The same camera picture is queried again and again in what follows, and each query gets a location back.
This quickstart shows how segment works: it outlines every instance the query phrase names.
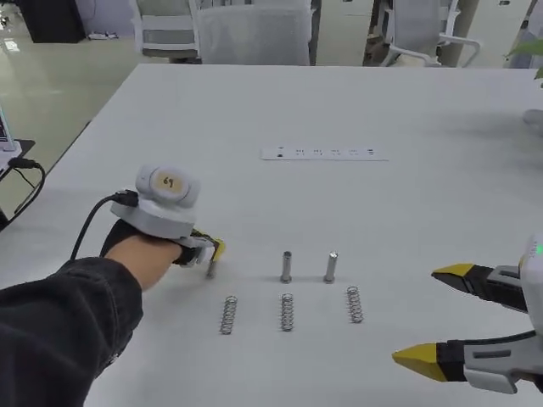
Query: floor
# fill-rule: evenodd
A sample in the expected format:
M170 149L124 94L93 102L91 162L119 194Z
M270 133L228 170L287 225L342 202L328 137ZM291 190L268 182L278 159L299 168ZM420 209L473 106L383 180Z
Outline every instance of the floor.
M5 15L10 23L0 31L0 105L13 136L36 141L27 157L46 170L138 63L166 61L138 55L131 39L34 44L10 6L0 8ZM28 170L28 178L39 176ZM10 217L31 190L12 172L0 182L0 208Z

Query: black sleeve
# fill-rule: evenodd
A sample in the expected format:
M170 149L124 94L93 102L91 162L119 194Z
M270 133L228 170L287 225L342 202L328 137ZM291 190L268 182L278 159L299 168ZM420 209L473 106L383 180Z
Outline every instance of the black sleeve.
M82 406L142 316L139 284L108 259L0 291L0 406Z

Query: metal spring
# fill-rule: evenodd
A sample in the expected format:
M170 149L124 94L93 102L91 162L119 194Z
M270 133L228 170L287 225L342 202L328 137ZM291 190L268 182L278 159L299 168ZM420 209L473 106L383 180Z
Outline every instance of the metal spring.
M347 306L349 307L350 321L353 324L360 324L364 321L358 287L351 286L347 288Z
M224 302L224 310L222 311L221 334L230 335L234 327L234 319L236 318L236 308L238 307L238 299L233 295L227 297Z
M294 295L290 293L281 296L281 330L290 332L294 328Z

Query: cable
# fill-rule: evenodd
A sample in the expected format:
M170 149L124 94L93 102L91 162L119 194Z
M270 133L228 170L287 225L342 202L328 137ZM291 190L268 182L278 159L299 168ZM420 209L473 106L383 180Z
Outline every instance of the cable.
M19 170L18 168L14 168L14 171L17 172L17 173L19 173L19 175L23 178L23 180L26 181L26 183L27 183L28 185L30 185L32 188L36 188L36 186L35 186L33 183L31 183L30 181L28 181L28 178L26 178L25 174L23 174L23 173L21 172L21 170Z
M79 252L79 247L81 246L81 243L83 242L83 238L87 234L88 227L91 225L94 215L107 202L112 202L112 201L117 202L118 204L121 204L121 205L136 208L137 203L138 203L137 192L130 191L130 190L119 191L119 192L114 193L113 195L109 195L106 198L100 199L98 203L94 205L94 208L92 208L91 211L89 212L87 219L85 220L85 223L83 224L83 227L81 228L81 231L79 232L79 236L77 237L76 244L74 245L74 249L71 252L70 261L76 259L77 252Z
M36 200L38 195L42 192L43 186L45 185L45 178L47 177L47 174L45 173L45 170L43 169L42 165L33 159L22 159L22 158L14 158L11 159L8 162L8 165L13 168L14 170L17 169L38 169L40 170L40 173L42 174L42 179L40 180L40 183L37 185L37 188L34 190L34 194L32 195L32 198L30 198L14 215L13 218L11 218L7 224L7 226L14 223L14 221L23 213L25 212L29 206L32 205L32 203Z

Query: power outlet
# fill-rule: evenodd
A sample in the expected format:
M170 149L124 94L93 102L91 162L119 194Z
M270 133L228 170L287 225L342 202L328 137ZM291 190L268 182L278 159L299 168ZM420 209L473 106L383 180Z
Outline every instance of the power outlet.
M265 160L388 161L374 148L262 148Z

